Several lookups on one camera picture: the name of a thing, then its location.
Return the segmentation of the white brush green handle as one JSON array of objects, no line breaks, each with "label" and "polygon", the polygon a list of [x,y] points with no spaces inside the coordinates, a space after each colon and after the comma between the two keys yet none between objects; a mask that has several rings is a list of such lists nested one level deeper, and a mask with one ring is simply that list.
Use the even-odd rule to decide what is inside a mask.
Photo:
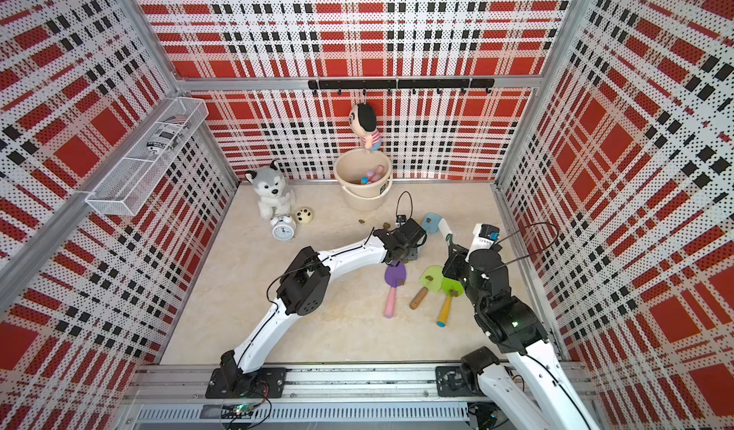
[{"label": "white brush green handle", "polygon": [[439,233],[441,234],[441,237],[443,237],[443,240],[449,246],[452,246],[453,245],[453,231],[450,225],[447,223],[447,219],[442,218],[439,221],[438,227],[439,227]]}]

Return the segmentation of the purple pointed trowel row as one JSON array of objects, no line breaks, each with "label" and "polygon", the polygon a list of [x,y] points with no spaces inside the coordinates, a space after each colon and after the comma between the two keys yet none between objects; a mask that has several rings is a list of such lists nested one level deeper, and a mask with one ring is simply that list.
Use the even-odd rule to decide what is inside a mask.
[{"label": "purple pointed trowel row", "polygon": [[387,296],[383,315],[386,318],[392,318],[395,313],[397,290],[399,287],[403,286],[406,281],[406,269],[403,261],[397,261],[387,266],[384,281],[389,286],[390,290]]}]

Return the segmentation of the purple square trowel pink handle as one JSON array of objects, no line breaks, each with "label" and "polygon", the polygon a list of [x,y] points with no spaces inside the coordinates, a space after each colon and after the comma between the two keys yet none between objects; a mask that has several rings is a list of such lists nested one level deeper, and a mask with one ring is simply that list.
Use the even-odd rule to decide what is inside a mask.
[{"label": "purple square trowel pink handle", "polygon": [[378,182],[385,174],[385,167],[384,166],[378,166],[374,171],[369,172],[369,180],[371,183]]}]

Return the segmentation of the light blue hand trowel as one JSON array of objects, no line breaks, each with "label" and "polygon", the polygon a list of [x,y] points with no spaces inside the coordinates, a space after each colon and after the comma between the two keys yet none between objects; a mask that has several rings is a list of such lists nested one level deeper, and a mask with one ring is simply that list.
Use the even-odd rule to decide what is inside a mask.
[{"label": "light blue hand trowel", "polygon": [[440,231],[440,223],[443,220],[441,215],[428,213],[422,220],[422,228],[427,234],[436,234]]}]

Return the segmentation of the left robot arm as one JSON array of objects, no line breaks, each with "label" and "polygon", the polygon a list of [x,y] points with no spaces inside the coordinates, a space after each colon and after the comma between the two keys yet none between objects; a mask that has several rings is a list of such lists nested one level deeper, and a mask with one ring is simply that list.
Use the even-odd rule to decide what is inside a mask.
[{"label": "left robot arm", "polygon": [[373,229],[365,239],[342,248],[324,252],[302,248],[285,273],[275,279],[278,288],[266,315],[241,344],[221,356],[226,390],[232,392],[253,381],[291,326],[321,306],[331,282],[372,265],[403,263],[426,238],[421,225],[408,219],[393,230]]}]

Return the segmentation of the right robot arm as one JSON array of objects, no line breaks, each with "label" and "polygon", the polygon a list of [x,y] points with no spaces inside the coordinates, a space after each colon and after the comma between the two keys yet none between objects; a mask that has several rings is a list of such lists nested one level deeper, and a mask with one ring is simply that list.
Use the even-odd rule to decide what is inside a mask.
[{"label": "right robot arm", "polygon": [[443,275],[463,286],[476,324],[531,389],[531,395],[524,392],[499,357],[482,347],[461,358],[459,371],[468,392],[489,398],[517,429],[599,428],[561,367],[543,324],[512,294],[497,246],[468,250],[450,245]]}]

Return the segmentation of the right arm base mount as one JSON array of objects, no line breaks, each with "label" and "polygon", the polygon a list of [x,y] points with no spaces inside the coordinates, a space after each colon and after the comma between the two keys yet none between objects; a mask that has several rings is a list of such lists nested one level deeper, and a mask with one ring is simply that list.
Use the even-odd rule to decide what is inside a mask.
[{"label": "right arm base mount", "polygon": [[500,363],[499,357],[489,348],[482,347],[464,355],[458,366],[436,368],[436,387],[440,397],[483,397],[479,386],[479,374],[489,366]]}]

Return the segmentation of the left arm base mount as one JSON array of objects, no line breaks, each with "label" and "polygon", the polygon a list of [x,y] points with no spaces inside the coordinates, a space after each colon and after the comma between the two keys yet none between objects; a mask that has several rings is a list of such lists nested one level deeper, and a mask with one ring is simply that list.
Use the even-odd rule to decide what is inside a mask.
[{"label": "left arm base mount", "polygon": [[242,373],[236,365],[233,351],[221,356],[208,382],[207,399],[244,399],[265,397],[280,399],[286,384],[286,368],[261,368],[253,373]]}]

